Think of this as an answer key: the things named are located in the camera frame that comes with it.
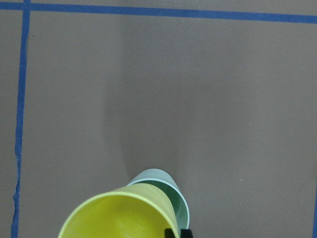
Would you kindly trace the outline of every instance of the plastic cup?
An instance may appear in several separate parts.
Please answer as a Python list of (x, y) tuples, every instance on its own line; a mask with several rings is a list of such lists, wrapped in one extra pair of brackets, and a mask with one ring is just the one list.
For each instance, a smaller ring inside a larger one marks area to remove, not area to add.
[(173, 205), (179, 228), (178, 232), (180, 233), (181, 229), (188, 229), (190, 217), (187, 202), (167, 172), (159, 169), (145, 170), (132, 179), (128, 186), (136, 183), (148, 183), (161, 189)]
[(179, 238), (169, 198), (159, 188), (140, 183), (82, 203), (67, 218), (58, 238), (164, 238), (167, 228)]

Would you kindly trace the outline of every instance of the horizontal blue tape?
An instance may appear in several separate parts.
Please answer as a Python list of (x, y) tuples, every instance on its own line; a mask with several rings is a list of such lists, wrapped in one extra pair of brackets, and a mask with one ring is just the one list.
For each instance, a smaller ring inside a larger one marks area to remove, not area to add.
[(189, 10), (189, 9), (98, 6), (98, 5), (97, 6), (70, 5), (70, 4), (42, 4), (42, 3), (32, 3), (31, 10), (140, 15), (140, 16), (191, 17), (191, 18), (250, 20), (250, 21), (275, 21), (275, 22), (317, 24), (317, 16), (312, 16), (312, 15), (292, 15), (292, 14), (235, 12), (235, 11), (208, 11), (208, 10)]
[(22, 10), (22, 2), (3, 2), (0, 1), (0, 10)]

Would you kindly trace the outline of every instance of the gray surface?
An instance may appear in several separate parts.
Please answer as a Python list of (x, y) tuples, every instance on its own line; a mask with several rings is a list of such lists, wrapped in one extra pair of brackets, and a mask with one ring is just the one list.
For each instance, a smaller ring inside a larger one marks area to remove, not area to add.
[[(0, 39), (18, 55), (14, 30)], [(32, 12), (19, 237), (56, 237), (82, 201), (157, 167), (197, 238), (310, 238), (316, 45), (307, 24)]]
[(315, 0), (33, 0), (32, 2), (268, 12), (306, 15), (316, 15), (317, 12), (317, 1)]
[(21, 12), (0, 10), (0, 237), (10, 236), (13, 217), (20, 36)]

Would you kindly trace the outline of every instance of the blue line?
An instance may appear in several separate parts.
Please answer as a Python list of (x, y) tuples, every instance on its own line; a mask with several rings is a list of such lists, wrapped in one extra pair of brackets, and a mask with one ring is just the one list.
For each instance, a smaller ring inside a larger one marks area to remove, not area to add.
[(22, 10), (23, 3), (21, 2), (0, 2), (0, 10)]
[(236, 12), (236, 11), (208, 11), (208, 10), (188, 10), (188, 9), (70, 5), (70, 4), (42, 4), (42, 3), (32, 3), (31, 10), (122, 14), (122, 15), (140, 15), (140, 16), (191, 17), (191, 18), (230, 19), (230, 20), (249, 20), (249, 21), (275, 21), (275, 22), (317, 24), (317, 16), (312, 16), (312, 15), (291, 15), (291, 14)]
[(23, 117), (24, 117), (24, 96), (27, 66), (27, 42), (30, 28), (30, 6), (31, 0), (24, 0), (22, 16), (22, 37), (20, 49), (20, 66), (19, 66), (19, 84), (18, 84), (18, 102), (16, 112), (16, 129), (15, 129), (15, 155), (16, 155), (16, 187), (14, 199), (14, 214), (11, 225), (11, 238), (18, 238), (19, 230), (19, 202), (20, 202), (20, 176), (22, 160), (22, 135), (23, 135)]
[(313, 223), (313, 238), (317, 238), (317, 188), (316, 188), (315, 214), (314, 214), (314, 223)]

